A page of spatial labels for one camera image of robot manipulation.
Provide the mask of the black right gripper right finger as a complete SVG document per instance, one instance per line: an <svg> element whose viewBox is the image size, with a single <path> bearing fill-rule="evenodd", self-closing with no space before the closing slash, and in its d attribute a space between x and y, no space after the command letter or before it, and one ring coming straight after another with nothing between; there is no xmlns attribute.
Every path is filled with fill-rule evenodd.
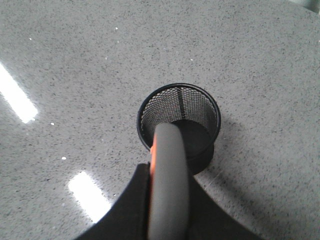
<svg viewBox="0 0 320 240"><path fill-rule="evenodd" d="M187 240L256 240L258 236L220 208L189 175Z"/></svg>

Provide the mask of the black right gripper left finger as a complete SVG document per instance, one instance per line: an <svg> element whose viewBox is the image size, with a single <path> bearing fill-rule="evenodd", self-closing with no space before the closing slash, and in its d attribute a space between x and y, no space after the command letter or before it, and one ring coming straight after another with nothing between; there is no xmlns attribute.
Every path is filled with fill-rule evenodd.
<svg viewBox="0 0 320 240"><path fill-rule="evenodd" d="M118 200L78 240L146 240L150 165L140 163Z"/></svg>

